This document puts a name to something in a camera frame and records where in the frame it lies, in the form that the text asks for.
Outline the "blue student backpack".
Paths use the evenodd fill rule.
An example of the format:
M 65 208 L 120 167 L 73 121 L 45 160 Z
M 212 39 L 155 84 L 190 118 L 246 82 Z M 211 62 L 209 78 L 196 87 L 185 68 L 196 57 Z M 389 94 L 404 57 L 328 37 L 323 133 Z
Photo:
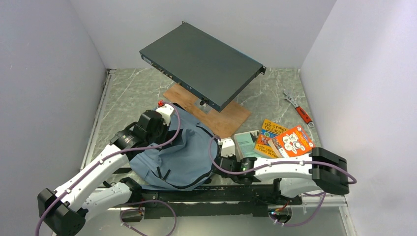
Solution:
M 178 107 L 173 115 L 167 138 L 179 128 L 171 144 L 148 149 L 130 162 L 146 184 L 147 190 L 189 191 L 203 184 L 212 174 L 211 156 L 218 153 L 218 145 L 211 144 L 214 133 L 193 115 Z

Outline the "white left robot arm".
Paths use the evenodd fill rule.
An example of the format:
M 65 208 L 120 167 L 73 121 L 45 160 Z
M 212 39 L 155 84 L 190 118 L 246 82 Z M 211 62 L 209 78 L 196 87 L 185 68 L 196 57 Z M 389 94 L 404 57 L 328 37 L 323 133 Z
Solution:
M 178 118 L 179 113 L 169 104 L 145 111 L 138 121 L 117 132 L 76 176 L 55 190 L 42 190 L 37 196 L 39 221 L 35 235 L 46 224 L 58 236 L 74 236 L 88 220 L 109 208 L 122 204 L 136 206 L 142 197 L 142 187 L 129 177 L 99 193 L 95 190 L 137 154 L 172 142 L 166 137 L 173 116 Z

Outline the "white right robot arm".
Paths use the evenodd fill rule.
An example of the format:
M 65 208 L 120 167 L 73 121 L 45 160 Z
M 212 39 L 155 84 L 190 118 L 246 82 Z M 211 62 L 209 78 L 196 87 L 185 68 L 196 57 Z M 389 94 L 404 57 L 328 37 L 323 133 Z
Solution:
M 271 198 L 283 204 L 289 198 L 311 191 L 346 195 L 356 179 L 347 171 L 347 160 L 322 147 L 292 158 L 266 159 L 248 157 L 237 161 L 232 157 L 212 157 L 214 170 L 237 184 L 278 180 L 271 190 Z

